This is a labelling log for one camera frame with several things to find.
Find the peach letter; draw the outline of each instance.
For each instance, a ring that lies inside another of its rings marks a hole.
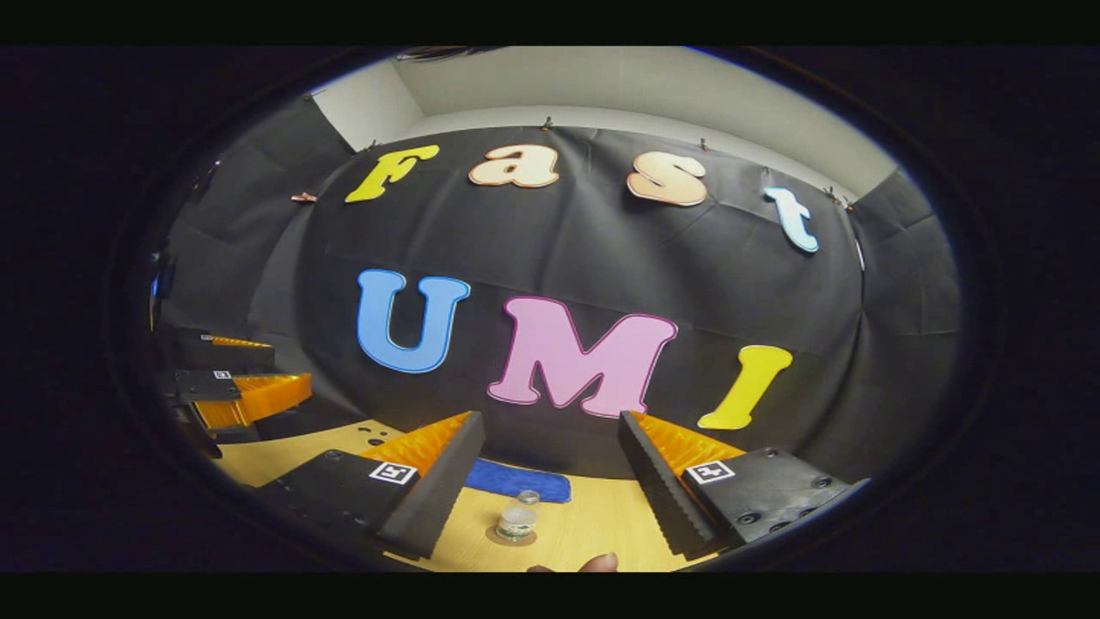
[[[706,199],[706,186],[700,180],[706,169],[690,156],[650,152],[634,159],[638,172],[626,177],[630,192],[647,199],[676,206],[695,206]]]
[[[558,151],[538,144],[501,146],[485,154],[486,161],[470,170],[470,180],[477,185],[518,185],[544,187],[558,179],[553,164]]]

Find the human hand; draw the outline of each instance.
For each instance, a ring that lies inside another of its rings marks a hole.
[[[532,565],[527,568],[528,572],[553,572],[549,567],[542,567],[541,565]],[[578,572],[618,572],[618,556],[615,553],[602,554],[597,557],[588,560],[587,563],[581,566]]]

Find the blue towel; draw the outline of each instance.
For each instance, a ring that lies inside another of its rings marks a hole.
[[[524,490],[535,490],[549,504],[568,504],[571,499],[569,479],[552,473],[526,471],[498,465],[477,458],[466,487],[506,497],[516,497]]]

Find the finger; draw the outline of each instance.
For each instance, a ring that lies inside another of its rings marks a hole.
[[[581,572],[618,572],[618,555],[607,553],[585,563]]]

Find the yellow letter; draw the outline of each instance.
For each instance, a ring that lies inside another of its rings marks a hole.
[[[741,349],[737,360],[741,363],[741,374],[718,408],[700,418],[700,428],[740,430],[751,423],[749,413],[763,397],[776,375],[791,365],[792,357],[787,351],[773,346],[746,346]]]
[[[363,179],[363,184],[354,191],[348,194],[344,201],[363,201],[381,196],[386,192],[386,188],[382,186],[382,183],[386,178],[389,178],[391,183],[396,183],[404,178],[409,173],[409,169],[413,169],[417,159],[431,158],[437,154],[439,154],[439,146],[432,144],[430,146],[420,146],[419,148],[386,153],[380,156],[378,164]]]

